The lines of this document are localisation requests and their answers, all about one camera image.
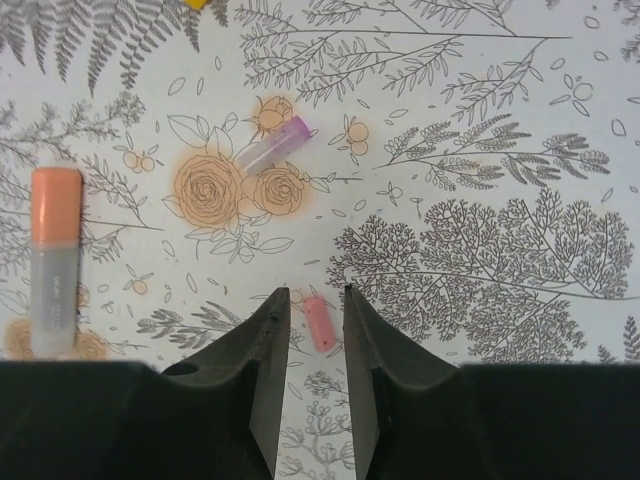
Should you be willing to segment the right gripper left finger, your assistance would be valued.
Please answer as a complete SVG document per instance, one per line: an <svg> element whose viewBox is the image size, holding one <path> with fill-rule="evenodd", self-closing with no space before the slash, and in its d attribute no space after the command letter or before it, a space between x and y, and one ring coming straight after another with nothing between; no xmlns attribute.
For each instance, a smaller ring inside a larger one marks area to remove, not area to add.
<svg viewBox="0 0 640 480"><path fill-rule="evenodd" d="M247 320L163 371L177 388L173 478L274 477L290 329L290 291L280 287Z"/></svg>

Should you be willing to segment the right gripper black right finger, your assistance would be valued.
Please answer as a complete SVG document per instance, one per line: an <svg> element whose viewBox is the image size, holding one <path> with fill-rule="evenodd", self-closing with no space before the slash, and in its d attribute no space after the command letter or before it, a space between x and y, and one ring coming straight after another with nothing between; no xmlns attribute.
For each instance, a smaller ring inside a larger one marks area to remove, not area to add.
<svg viewBox="0 0 640 480"><path fill-rule="evenodd" d="M455 367L390 325L352 285L343 307L357 478L460 478Z"/></svg>

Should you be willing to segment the pink pen cap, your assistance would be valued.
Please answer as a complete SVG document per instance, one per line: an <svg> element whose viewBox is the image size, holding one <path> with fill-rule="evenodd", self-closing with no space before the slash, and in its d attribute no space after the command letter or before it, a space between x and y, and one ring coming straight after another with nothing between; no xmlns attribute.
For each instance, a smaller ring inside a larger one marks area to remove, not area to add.
<svg viewBox="0 0 640 480"><path fill-rule="evenodd" d="M315 349L324 353L335 345L334 327L324 299L311 296L303 303L305 319L314 342Z"/></svg>

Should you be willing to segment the grey orange highlighter pen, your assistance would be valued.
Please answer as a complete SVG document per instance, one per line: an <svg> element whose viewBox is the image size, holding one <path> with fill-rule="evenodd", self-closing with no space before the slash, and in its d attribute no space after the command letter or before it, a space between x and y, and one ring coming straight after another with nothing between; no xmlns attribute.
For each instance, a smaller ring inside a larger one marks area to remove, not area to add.
<svg viewBox="0 0 640 480"><path fill-rule="evenodd" d="M73 350L77 330L79 243L31 246L31 350L36 358L57 358Z"/></svg>

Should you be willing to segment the orange pen cap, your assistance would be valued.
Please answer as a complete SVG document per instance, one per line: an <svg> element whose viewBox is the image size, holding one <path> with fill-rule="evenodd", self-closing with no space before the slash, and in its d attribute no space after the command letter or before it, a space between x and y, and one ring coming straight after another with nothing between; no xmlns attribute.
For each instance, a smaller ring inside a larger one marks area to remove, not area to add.
<svg viewBox="0 0 640 480"><path fill-rule="evenodd" d="M37 168L31 176L31 242L38 248L77 245L83 180L77 169Z"/></svg>

